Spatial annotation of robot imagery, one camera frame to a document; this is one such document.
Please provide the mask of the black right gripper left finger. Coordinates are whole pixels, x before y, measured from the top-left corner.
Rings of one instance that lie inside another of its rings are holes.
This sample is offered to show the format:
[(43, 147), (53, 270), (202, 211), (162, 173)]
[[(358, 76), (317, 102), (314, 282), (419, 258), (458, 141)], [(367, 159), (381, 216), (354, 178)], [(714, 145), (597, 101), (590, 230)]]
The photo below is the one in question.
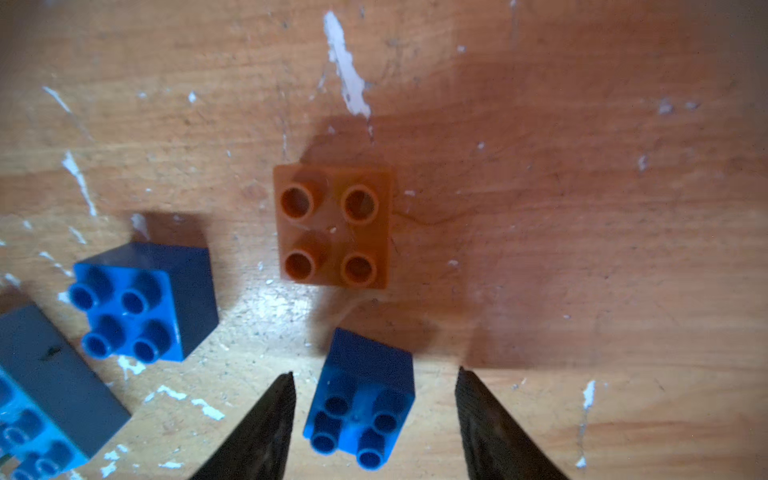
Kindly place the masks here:
[(293, 374), (279, 375), (195, 479), (281, 479), (296, 408)]

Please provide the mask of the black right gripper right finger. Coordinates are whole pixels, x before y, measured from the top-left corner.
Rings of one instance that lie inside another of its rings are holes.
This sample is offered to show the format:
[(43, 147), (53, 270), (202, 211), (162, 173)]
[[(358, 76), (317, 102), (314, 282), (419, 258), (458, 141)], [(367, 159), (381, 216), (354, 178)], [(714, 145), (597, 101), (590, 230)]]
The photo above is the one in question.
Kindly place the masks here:
[(471, 479), (564, 479), (487, 386), (461, 367), (455, 400)]

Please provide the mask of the light blue long lego brick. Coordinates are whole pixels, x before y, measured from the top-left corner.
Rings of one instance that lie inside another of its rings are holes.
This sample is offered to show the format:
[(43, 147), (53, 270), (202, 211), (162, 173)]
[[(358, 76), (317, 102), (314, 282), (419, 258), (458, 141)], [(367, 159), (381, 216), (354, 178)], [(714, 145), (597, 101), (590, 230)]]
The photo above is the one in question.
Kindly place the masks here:
[(34, 304), (1, 315), (1, 455), (11, 479), (88, 463), (130, 412)]

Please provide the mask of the orange square lego brick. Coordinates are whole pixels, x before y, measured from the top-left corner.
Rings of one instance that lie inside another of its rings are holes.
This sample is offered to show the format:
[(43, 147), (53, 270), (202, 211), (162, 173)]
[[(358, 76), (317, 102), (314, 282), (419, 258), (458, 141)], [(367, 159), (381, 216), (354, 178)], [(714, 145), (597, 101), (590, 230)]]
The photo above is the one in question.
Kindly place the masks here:
[(344, 288), (388, 286), (390, 169), (278, 165), (273, 186), (283, 279)]

